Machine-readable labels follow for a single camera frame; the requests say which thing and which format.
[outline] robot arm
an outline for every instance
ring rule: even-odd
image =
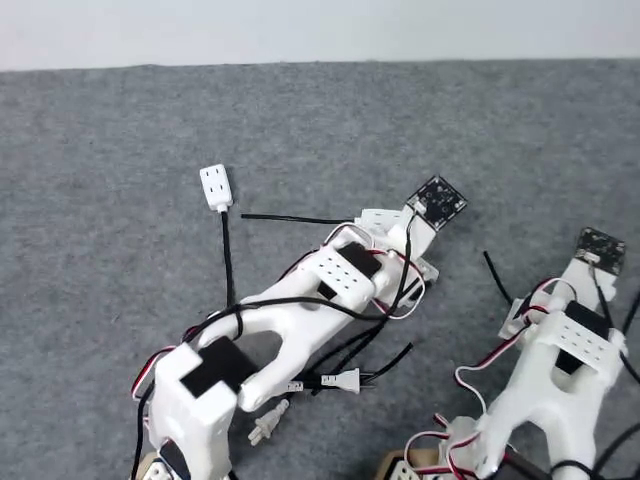
[[[234,315],[218,319],[193,345],[183,343],[158,361],[149,437],[173,478],[225,478],[231,471],[228,429],[236,406],[254,411],[281,394],[310,356],[353,320],[349,312],[363,312],[373,299],[411,306],[425,281],[438,275],[420,257],[465,206],[446,181],[434,177],[402,211],[363,211],[357,224],[336,228],[278,283],[242,300],[244,335],[273,331],[282,338],[277,357],[261,370],[229,340],[237,333]],[[403,255],[407,235],[409,259]],[[341,308],[297,297],[327,299]]]
[[[624,243],[585,229],[575,258],[552,281],[551,293],[543,283],[528,299],[514,302],[500,336],[522,332],[520,358],[504,391],[477,422],[463,422],[468,419],[463,417],[449,426],[442,463],[451,454],[455,465],[487,478],[502,464],[512,432],[531,422],[544,431],[553,465],[574,460],[593,466],[600,406],[622,368],[620,353],[626,354],[624,335],[595,312],[600,304],[596,281],[605,299],[612,299],[623,256]],[[528,305],[542,311],[525,315]],[[456,444],[470,438],[456,450]],[[554,478],[583,480],[587,475],[563,468]]]

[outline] white wall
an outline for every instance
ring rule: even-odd
[[[634,56],[638,0],[0,0],[0,70]]]

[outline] black circuit board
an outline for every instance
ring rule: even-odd
[[[625,250],[623,241],[595,228],[586,227],[580,232],[574,258],[618,276],[622,271]]]
[[[436,175],[407,200],[407,205],[437,232],[467,206],[467,200]]]

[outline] black wire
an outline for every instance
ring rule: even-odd
[[[382,329],[384,328],[387,321],[380,322],[375,328],[371,329],[371,333],[360,341],[358,345],[355,346],[353,350],[351,350],[342,360],[338,362],[338,364],[329,372],[329,375],[337,375],[342,371],[342,369],[354,358],[356,358],[365,348],[367,348],[371,342],[373,342],[376,337],[380,334]],[[311,395],[314,397],[320,393],[320,390],[314,390],[311,392]]]
[[[604,298],[604,293],[602,293],[602,289],[598,284],[598,280],[596,279],[595,270],[593,269],[593,267],[591,268],[591,276],[593,277],[593,282],[596,284],[598,299],[600,300],[600,304],[602,305],[602,311],[604,313],[604,316],[607,319],[607,322],[609,323],[609,325],[613,326],[613,320],[611,318],[611,312],[609,311],[607,299]],[[640,294],[638,294],[633,304],[631,305],[631,309],[629,310],[629,313],[627,314],[627,318],[624,321],[624,325],[622,326],[622,332],[625,334],[631,327],[631,322],[633,321],[636,311],[638,310],[638,303],[640,303]],[[633,365],[631,365],[631,362],[629,361],[627,356],[624,353],[620,352],[620,359],[622,360],[622,364],[624,365],[624,368],[627,370],[627,372],[629,372],[629,375],[631,375],[633,379],[638,383],[638,385],[640,385],[640,374],[635,370],[635,368],[633,368]]]
[[[629,375],[631,375],[633,379],[638,382],[638,385],[640,385],[640,374],[636,371],[635,368],[633,368],[633,365],[631,365],[631,362],[629,361],[627,356],[624,353],[620,352],[620,359],[622,360],[624,368],[627,370],[627,372],[629,372]]]
[[[374,380],[376,380],[377,378],[380,378],[382,375],[387,373],[389,370],[395,367],[411,351],[412,348],[413,348],[413,344],[408,343],[407,346],[404,347],[399,354],[393,357],[393,359],[389,363],[387,363],[384,367],[382,367],[380,370],[373,373],[373,375],[367,378],[367,380],[363,384],[368,385]]]
[[[248,220],[278,220],[282,222],[300,222],[300,223],[320,223],[322,225],[340,225],[341,223],[353,222],[352,218],[346,219],[328,219],[328,218],[310,218],[310,217],[294,217],[291,215],[269,215],[263,213],[243,213],[240,218]]]
[[[635,300],[631,304],[631,308],[629,309],[629,313],[627,313],[627,318],[624,319],[624,324],[622,325],[622,333],[625,335],[631,328],[631,323],[636,316],[636,312],[638,311],[638,307],[640,307],[640,292],[636,295]]]
[[[337,373],[339,373],[351,360],[353,360],[360,352],[362,352],[365,348],[367,348],[371,344],[371,342],[373,342],[376,339],[376,337],[380,334],[380,332],[384,329],[385,325],[387,324],[387,321],[389,321],[389,317],[393,315],[394,312],[397,310],[398,305],[400,304],[400,300],[402,300],[402,292],[404,290],[405,283],[407,282],[407,275],[409,273],[409,263],[410,263],[409,259],[411,258],[411,224],[413,223],[413,219],[415,218],[415,216],[416,214],[414,214],[413,217],[411,217],[411,220],[409,220],[409,223],[407,225],[406,239],[405,239],[406,247],[405,247],[405,253],[404,253],[405,262],[404,262],[404,265],[402,266],[400,284],[398,286],[398,291],[396,292],[396,296],[393,299],[393,303],[391,304],[389,309],[386,311],[383,318],[380,320],[380,324],[377,326],[377,328],[371,329],[371,333],[369,334],[369,336],[365,337],[358,345],[356,345],[356,347],[351,352],[349,352],[340,362],[338,362],[335,368],[331,370],[330,375],[336,375]],[[317,395],[319,392],[320,392],[319,390],[316,390],[311,394]]]
[[[507,303],[511,306],[513,304],[513,297],[511,295],[509,295],[509,292],[507,292],[507,289],[505,288],[504,284],[502,283],[502,280],[500,279],[500,275],[498,275],[498,271],[496,270],[496,267],[493,264],[493,261],[491,261],[491,257],[489,256],[489,252],[487,252],[485,250],[484,252],[482,252],[482,256],[484,257],[484,260],[487,262],[487,266],[489,267],[489,271],[491,272],[491,276],[493,277],[494,282],[496,282],[496,285],[497,285],[498,289],[500,290],[500,293],[502,294],[504,299],[507,301]]]
[[[235,305],[236,303],[236,290],[233,284],[233,265],[231,263],[231,241],[229,239],[229,214],[227,212],[221,212],[220,218],[222,219],[222,249],[224,252],[224,270],[227,277],[227,307]],[[242,336],[244,331],[244,322],[240,311],[235,312],[236,322],[238,324],[238,332],[234,340],[237,340]]]
[[[553,475],[556,470],[559,470],[564,467],[574,467],[582,470],[584,473],[589,475],[591,479],[600,479],[600,475],[595,475],[594,471],[587,467],[585,464],[578,462],[577,460],[562,460],[561,462],[556,463],[551,470],[549,471],[549,475]]]
[[[144,407],[153,393],[153,388],[155,386],[155,382],[152,380],[147,389],[144,391],[142,396],[140,397],[140,402],[138,403],[138,413],[137,413],[137,428],[138,428],[138,437],[136,439],[136,450],[133,454],[133,466],[131,467],[131,479],[136,480],[136,475],[138,475],[138,467],[140,464],[140,457],[142,455],[142,442],[144,441]]]
[[[600,455],[598,460],[593,466],[593,472],[598,475],[606,464],[611,460],[611,457],[618,451],[618,449],[631,437],[640,431],[640,422],[632,425],[622,432],[613,442],[609,445],[604,452]]]

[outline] carpet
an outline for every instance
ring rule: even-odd
[[[130,383],[157,348],[225,302],[222,237],[198,169],[224,163],[234,191],[240,296],[276,281],[329,228],[241,220],[241,212],[326,218],[400,208],[439,173],[469,200],[427,259],[441,276],[412,317],[391,323],[354,366],[414,351],[356,396],[296,399],[274,436],[230,434],[246,479],[367,479],[385,452],[479,414],[455,365],[493,348],[507,313],[481,252],[511,293],[562,272],[590,225],[623,239],[611,305],[640,285],[640,62],[305,64],[0,74],[0,464],[10,478],[127,478]],[[362,330],[354,322],[332,340]],[[241,346],[265,364],[273,335]],[[640,366],[640,327],[628,339]],[[509,352],[472,376],[488,399]],[[604,402],[601,450],[640,420],[626,372]],[[547,465],[541,432],[514,445]],[[606,473],[629,475],[640,438]]]

